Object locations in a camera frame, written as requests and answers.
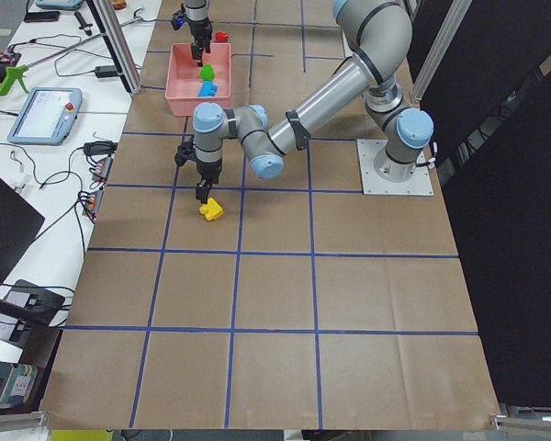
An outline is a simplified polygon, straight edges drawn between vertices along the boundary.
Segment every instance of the plastic container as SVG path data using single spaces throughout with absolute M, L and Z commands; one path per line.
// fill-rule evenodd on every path
M 211 53 L 204 53 L 204 64 L 212 64 L 216 75 L 214 84 L 219 87 L 215 96 L 198 96 L 202 79 L 200 67 L 192 60 L 190 43 L 172 45 L 172 54 L 167 72 L 165 99 L 177 117 L 191 117 L 200 103 L 217 103 L 223 108 L 231 107 L 231 45 L 211 43 Z

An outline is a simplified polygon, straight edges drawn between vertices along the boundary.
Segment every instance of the connector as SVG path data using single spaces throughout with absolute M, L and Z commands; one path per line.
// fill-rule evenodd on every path
M 101 159 L 96 163 L 94 172 L 92 172 L 92 180 L 94 182 L 106 182 L 112 168 L 112 158 L 110 156 Z
M 90 193 L 90 196 L 87 198 L 87 201 L 85 202 L 84 208 L 88 213 L 84 213 L 85 216 L 88 214 L 94 216 L 100 209 L 100 205 L 102 205 L 102 197 L 104 196 L 104 190 L 99 189 L 95 191 L 94 193 Z

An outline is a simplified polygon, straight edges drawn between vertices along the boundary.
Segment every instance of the blue tape line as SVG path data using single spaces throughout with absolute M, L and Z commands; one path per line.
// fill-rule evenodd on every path
M 306 28 L 304 26 L 304 0 L 300 0 L 300 23 L 302 25 L 302 72 L 306 73 Z
M 271 55 L 268 53 L 233 53 L 231 55 L 232 57 L 265 57 L 265 58 L 275 58 L 275 55 Z
M 360 330 L 344 330 L 344 329 L 321 329 L 319 334 L 335 334 L 335 335 L 402 335 L 402 336 L 479 336 L 477 331 L 360 331 Z
M 181 136 L 182 138 L 194 136 L 193 133 L 168 133 L 166 131 L 123 131 L 122 134 L 134 136 Z
M 169 254 L 240 254 L 240 255 L 282 255 L 282 256 L 312 256 L 315 257 L 341 257 L 341 258 L 362 258 L 362 259 L 458 259 L 457 254 L 351 254 L 351 253 L 302 253 L 302 252 L 278 252 L 278 251 L 229 251 L 229 250 L 181 250 L 166 248 L 110 248 L 90 247 L 87 251 L 106 253 L 160 253 Z
M 195 190 L 196 186 L 163 186 L 155 184 L 108 184 L 108 187 L 118 187 L 118 188 L 159 188 L 159 189 L 168 189 L 176 187 L 179 190 Z M 216 191 L 241 191 L 239 187 L 214 187 L 212 188 Z M 304 188 L 261 188 L 261 187 L 246 187 L 246 191 L 264 191 L 264 192 L 279 192 L 279 193 L 308 193 L 308 189 Z M 343 190 L 343 189 L 313 189 L 313 193 L 334 193 L 334 194 L 355 194 L 363 195 L 361 190 Z
M 248 25 L 248 26 L 277 26 L 283 28 L 302 28 L 302 25 L 291 25 L 289 23 L 264 23 L 259 21 L 218 21 L 221 25 Z M 305 28 L 315 29 L 338 29 L 338 26 L 327 25 L 305 25 Z
M 184 131 L 186 131 L 188 118 L 186 118 L 186 121 L 184 123 Z M 175 169 L 175 175 L 174 175 L 174 186 L 177 185 L 177 178 L 179 176 L 179 168 Z M 137 416 L 137 409 L 139 407 L 139 398 L 141 396 L 141 384 L 143 381 L 143 373 L 145 370 L 145 360 L 147 358 L 147 350 L 149 348 L 149 337 L 151 335 L 151 325 L 153 321 L 153 314 L 155 312 L 155 303 L 157 301 L 157 292 L 159 290 L 159 282 L 161 279 L 162 269 L 163 269 L 163 260 L 165 257 L 165 247 L 167 246 L 167 238 L 169 236 L 169 230 L 170 225 L 172 222 L 172 213 L 174 212 L 174 202 L 175 202 L 175 195 L 176 195 L 176 189 L 174 188 L 172 190 L 172 196 L 169 202 L 169 209 L 167 211 L 167 219 L 165 220 L 165 231 L 163 233 L 163 241 L 162 241 L 162 250 L 159 256 L 159 265 L 157 266 L 157 274 L 155 276 L 155 284 L 153 286 L 153 293 L 152 293 L 152 299 L 151 299 L 151 306 L 149 308 L 149 319 L 147 320 L 147 328 L 148 330 L 145 332 L 145 341 L 143 343 L 143 350 L 141 352 L 141 364 L 139 366 L 139 375 L 137 377 L 137 387 L 135 390 L 135 397 L 133 399 L 132 403 L 132 410 L 130 412 L 130 421 L 129 421 L 129 427 L 134 427 L 135 425 L 135 418 Z
M 257 19 L 257 0 L 255 0 L 255 3 L 253 5 L 253 21 Z M 251 88 L 251 84 L 253 83 L 253 60 L 255 57 L 253 57 L 255 54 L 255 25 L 251 28 L 251 51 L 250 51 L 250 58 L 249 58 L 249 81 L 248 86 Z
M 314 310 L 314 347 L 316 353 L 316 393 L 319 415 L 319 429 L 322 430 L 324 423 L 322 417 L 322 382 L 320 375 L 320 338 L 319 338 L 319 299 L 316 286 L 316 245 L 314 239 L 314 205 L 312 200 L 312 161 L 309 148 L 306 150 L 309 181 L 309 225 L 310 225 L 310 267 L 312 272 L 312 308 Z
M 255 13 L 257 8 L 257 0 L 255 0 Z M 242 158 L 242 187 L 241 206 L 239 211 L 239 238 L 237 240 L 237 257 L 235 260 L 234 284 L 232 289 L 232 308 L 231 308 L 231 338 L 229 340 L 229 370 L 227 372 L 227 393 L 224 406 L 224 428 L 228 429 L 231 422 L 231 389 L 232 389 L 232 370 L 235 346 L 235 326 L 237 319 L 237 298 L 239 295 L 239 275 L 241 267 L 241 251 L 242 251 L 242 232 L 243 232 L 243 213 L 245 210 L 245 181 L 246 181 L 247 159 Z
M 192 326 L 138 326 L 138 325 L 97 325 L 68 324 L 66 330 L 72 331 L 116 331 L 183 334 L 317 334 L 317 335 L 398 335 L 398 336 L 451 336 L 478 337 L 478 331 L 391 331 L 361 329 L 262 329 L 262 328 L 197 328 Z
M 336 62 L 341 62 L 342 60 L 344 60 L 344 58 L 341 58 L 341 57 L 320 57 L 320 56 L 311 56 L 311 55 L 307 55 L 306 59 L 307 60 L 333 60 Z

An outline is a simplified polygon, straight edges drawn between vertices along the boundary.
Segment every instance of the metal pole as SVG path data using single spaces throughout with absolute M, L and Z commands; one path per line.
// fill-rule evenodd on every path
M 112 61 L 117 67 L 125 90 L 132 95 L 139 94 L 142 91 L 139 71 L 132 59 L 129 44 L 122 33 L 110 0 L 87 0 L 87 4 L 108 47 Z
M 410 92 L 410 101 L 413 104 L 420 103 L 426 89 L 429 87 L 434 74 L 437 72 L 439 64 L 443 59 L 453 37 L 457 33 L 461 22 L 466 16 L 467 10 L 473 0 L 454 0 L 447 12 L 443 25 L 439 29 L 433 46 L 422 65 L 421 72 L 414 82 L 414 87 Z
M 47 412 L 0 415 L 0 432 L 44 427 L 49 421 Z

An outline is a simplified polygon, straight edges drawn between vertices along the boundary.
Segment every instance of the green toy block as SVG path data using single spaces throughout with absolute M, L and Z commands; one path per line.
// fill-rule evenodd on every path
M 214 74 L 214 67 L 212 67 L 212 64 L 205 64 L 204 67 L 200 69 L 198 76 L 202 78 L 202 81 L 214 81 L 216 75 Z

